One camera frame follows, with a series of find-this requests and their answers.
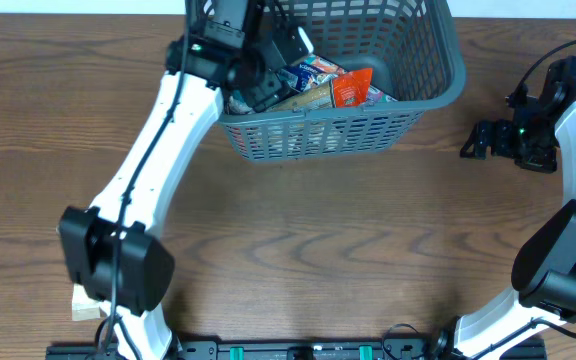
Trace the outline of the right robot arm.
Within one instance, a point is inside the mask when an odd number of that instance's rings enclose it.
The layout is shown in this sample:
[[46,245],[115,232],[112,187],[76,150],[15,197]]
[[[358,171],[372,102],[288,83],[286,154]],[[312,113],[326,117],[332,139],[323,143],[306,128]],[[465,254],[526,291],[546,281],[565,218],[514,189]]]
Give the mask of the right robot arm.
[[510,120],[477,123],[463,158],[509,158],[526,170],[562,172],[561,208],[520,248],[511,285],[440,330],[428,359],[544,359],[539,332],[576,339],[576,56],[551,63],[540,96],[525,84],[508,97]]

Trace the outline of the blue tissue multipack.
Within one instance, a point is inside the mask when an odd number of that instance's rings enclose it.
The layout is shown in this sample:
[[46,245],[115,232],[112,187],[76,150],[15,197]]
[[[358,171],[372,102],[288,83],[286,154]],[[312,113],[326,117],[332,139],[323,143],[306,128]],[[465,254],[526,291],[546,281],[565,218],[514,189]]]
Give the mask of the blue tissue multipack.
[[[286,80],[295,91],[294,95],[297,95],[347,72],[350,71],[325,58],[310,55],[298,65],[281,70],[279,77]],[[362,104],[374,105],[386,102],[395,102],[395,99],[371,84],[367,100]]]

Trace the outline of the blue white snack packet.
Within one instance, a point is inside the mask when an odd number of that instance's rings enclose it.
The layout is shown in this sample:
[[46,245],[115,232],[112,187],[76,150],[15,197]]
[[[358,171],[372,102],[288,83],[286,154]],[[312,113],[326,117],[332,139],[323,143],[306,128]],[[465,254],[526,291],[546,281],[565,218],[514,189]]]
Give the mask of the blue white snack packet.
[[248,106],[239,91],[233,91],[226,104],[226,113],[229,115],[254,114],[252,107]]

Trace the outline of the white brown snack bag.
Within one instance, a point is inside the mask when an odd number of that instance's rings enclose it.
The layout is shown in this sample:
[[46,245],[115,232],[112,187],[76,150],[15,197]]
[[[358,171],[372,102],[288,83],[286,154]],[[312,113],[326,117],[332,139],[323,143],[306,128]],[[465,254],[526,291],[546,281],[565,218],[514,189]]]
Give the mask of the white brown snack bag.
[[86,321],[102,317],[100,302],[88,297],[84,287],[73,285],[71,298],[71,318],[73,321]]

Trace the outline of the orange cracker package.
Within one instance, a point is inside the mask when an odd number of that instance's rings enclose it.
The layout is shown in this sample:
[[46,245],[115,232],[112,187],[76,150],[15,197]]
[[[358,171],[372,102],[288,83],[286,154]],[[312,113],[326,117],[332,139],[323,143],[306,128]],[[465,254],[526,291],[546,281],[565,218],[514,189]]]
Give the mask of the orange cracker package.
[[270,107],[267,112],[357,107],[367,100],[373,70],[364,68],[339,75]]

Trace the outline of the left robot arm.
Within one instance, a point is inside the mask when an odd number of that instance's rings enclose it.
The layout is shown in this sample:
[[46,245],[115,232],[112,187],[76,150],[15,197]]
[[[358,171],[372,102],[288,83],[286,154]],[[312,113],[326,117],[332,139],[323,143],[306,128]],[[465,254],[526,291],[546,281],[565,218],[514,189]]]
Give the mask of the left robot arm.
[[71,281],[105,316],[80,359],[173,359],[181,347],[162,300],[175,268],[161,243],[172,197],[231,92],[262,111],[289,88],[278,72],[313,50],[277,1],[185,5],[152,111],[117,173],[85,209],[68,207],[57,233]]

